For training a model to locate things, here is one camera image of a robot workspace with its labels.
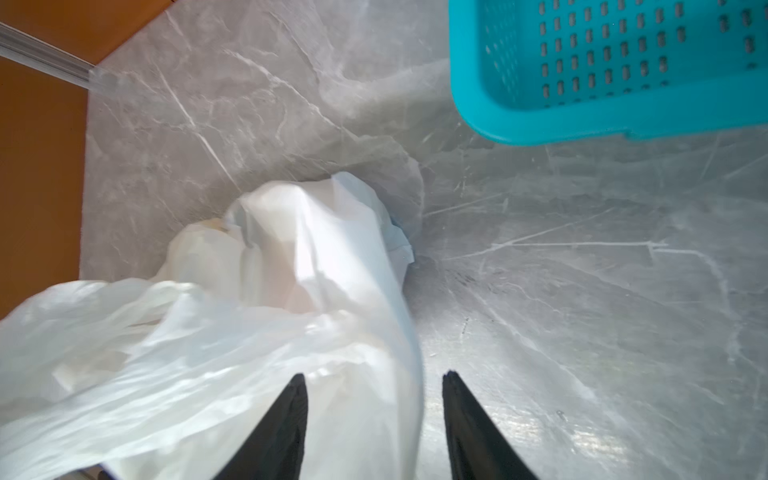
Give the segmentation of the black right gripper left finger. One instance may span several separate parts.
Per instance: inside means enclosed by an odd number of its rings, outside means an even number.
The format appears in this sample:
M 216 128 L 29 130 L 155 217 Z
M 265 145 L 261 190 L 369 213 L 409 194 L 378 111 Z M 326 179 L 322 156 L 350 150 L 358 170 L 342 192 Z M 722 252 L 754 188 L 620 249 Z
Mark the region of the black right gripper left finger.
M 298 479 L 308 420 L 305 377 L 294 375 L 216 480 Z

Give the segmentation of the white plastic bag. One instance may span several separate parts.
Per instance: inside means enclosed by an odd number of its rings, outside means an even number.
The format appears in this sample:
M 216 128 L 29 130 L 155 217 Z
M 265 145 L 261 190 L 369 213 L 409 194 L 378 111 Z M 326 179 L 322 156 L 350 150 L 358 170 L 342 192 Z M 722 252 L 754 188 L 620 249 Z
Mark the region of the white plastic bag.
M 73 281 L 1 323 L 1 475 L 211 479 L 302 375 L 304 479 L 410 479 L 423 360 L 412 247 L 341 172 L 185 227 L 155 277 Z

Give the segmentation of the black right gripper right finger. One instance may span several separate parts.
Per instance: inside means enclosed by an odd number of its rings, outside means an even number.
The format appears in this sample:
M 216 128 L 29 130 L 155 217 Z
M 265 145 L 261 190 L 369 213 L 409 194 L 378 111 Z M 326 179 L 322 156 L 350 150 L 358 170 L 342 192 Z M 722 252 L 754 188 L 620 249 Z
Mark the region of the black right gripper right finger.
M 538 479 L 457 372 L 443 376 L 442 397 L 453 479 Z

